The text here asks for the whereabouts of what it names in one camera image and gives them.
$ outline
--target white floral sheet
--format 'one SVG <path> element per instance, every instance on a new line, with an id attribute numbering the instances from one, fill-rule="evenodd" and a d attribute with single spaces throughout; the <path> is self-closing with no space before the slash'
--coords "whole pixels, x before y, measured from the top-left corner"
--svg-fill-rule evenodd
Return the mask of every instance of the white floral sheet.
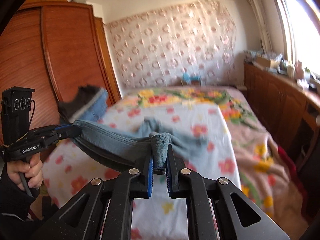
<path id="1" fill-rule="evenodd" d="M 206 178 L 227 177 L 241 188 L 231 135 L 218 105 L 208 101 L 182 102 L 173 94 L 165 96 L 159 92 L 157 95 L 158 92 L 152 90 L 144 90 L 138 98 L 148 96 L 148 93 L 152 99 L 147 104 L 129 96 L 109 108 L 100 122 L 123 131 L 135 131 L 144 117 L 155 117 L 166 126 L 191 136 L 205 135 L 209 140 L 207 152 L 195 163 L 186 160 L 186 166 Z M 91 159 L 70 140 L 57 146 L 43 171 L 48 193 L 59 207 L 91 179 L 108 180 L 118 175 Z M 188 239 L 186 201 L 169 198 L 165 175 L 154 176 L 150 199 L 134 200 L 131 239 Z"/>

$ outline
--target bed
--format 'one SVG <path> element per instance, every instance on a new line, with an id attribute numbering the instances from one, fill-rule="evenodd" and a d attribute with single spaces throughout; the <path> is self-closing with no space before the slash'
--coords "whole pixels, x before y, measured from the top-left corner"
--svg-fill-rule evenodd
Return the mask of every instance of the bed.
<path id="1" fill-rule="evenodd" d="M 241 188 L 290 237 L 298 239 L 308 224 L 301 216 L 303 187 L 293 164 L 260 124 L 242 93 L 229 87 L 175 87 L 140 90 L 108 108 L 100 123 L 134 131 L 144 117 L 209 140 L 199 160 L 186 166 L 203 177 L 224 176 Z M 118 172 L 87 156 L 70 140 L 60 142 L 46 160 L 44 183 L 63 206 L 91 179 L 113 179 Z M 184 200 L 172 200 L 165 175 L 155 176 L 152 198 L 135 199 L 131 239 L 188 239 Z"/>

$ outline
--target wallpaper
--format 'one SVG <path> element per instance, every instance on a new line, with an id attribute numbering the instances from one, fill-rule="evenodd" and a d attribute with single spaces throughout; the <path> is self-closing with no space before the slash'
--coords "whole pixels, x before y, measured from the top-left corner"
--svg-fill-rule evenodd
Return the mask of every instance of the wallpaper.
<path id="1" fill-rule="evenodd" d="M 176 85 L 183 73 L 210 85 L 236 82 L 236 26 L 218 1 L 151 10 L 106 27 L 124 90 Z"/>

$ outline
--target silver bolt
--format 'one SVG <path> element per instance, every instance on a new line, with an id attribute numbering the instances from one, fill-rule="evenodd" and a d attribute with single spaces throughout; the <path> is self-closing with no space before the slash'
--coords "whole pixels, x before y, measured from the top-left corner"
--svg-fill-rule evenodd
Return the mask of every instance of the silver bolt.
<path id="1" fill-rule="evenodd" d="M 91 184 L 94 186 L 97 186 L 101 183 L 101 179 L 95 178 L 93 180 L 91 180 Z"/>
<path id="2" fill-rule="evenodd" d="M 136 174 L 139 173 L 139 170 L 136 169 L 136 168 L 133 168 L 133 169 L 130 169 L 130 170 L 129 170 L 129 173 L 130 173 L 131 175 L 136 175 Z"/>
<path id="3" fill-rule="evenodd" d="M 184 175 L 189 175 L 191 173 L 191 170 L 187 169 L 187 168 L 184 168 L 181 170 L 181 173 L 184 174 Z"/>
<path id="4" fill-rule="evenodd" d="M 222 177 L 219 179 L 219 183 L 222 185 L 227 185 L 229 183 L 229 180 L 225 177 Z"/>

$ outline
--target human hand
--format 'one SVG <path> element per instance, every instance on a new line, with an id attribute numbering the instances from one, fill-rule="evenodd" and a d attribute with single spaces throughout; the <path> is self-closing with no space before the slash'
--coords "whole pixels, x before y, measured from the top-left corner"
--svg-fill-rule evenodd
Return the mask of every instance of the human hand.
<path id="1" fill-rule="evenodd" d="M 30 159 L 30 163 L 24 163 L 23 161 L 7 163 L 7 173 L 9 178 L 18 186 L 19 189 L 25 191 L 19 172 L 24 173 L 26 178 L 30 178 L 28 182 L 29 188 L 40 188 L 42 183 L 42 161 L 40 160 L 40 153 L 34 154 Z"/>

